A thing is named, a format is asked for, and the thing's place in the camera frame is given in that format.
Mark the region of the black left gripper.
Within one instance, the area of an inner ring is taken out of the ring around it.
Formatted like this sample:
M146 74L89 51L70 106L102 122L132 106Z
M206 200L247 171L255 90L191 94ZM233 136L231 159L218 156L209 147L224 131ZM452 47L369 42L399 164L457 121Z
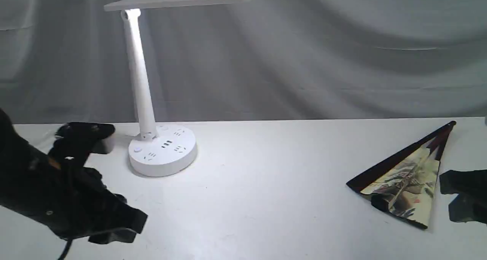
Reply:
M49 154L1 154L1 206L48 227L61 239L133 243L148 215L112 194L101 174L84 165L112 124L70 122L54 134Z

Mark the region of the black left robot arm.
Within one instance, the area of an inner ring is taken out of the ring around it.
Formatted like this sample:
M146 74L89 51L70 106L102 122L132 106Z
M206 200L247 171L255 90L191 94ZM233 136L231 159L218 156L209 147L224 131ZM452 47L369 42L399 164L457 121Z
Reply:
M147 214L109 191L101 173L85 166L91 154L112 151L115 130L112 124L66 123L56 131L50 151L43 153L21 137L1 111L1 206L67 241L134 242Z

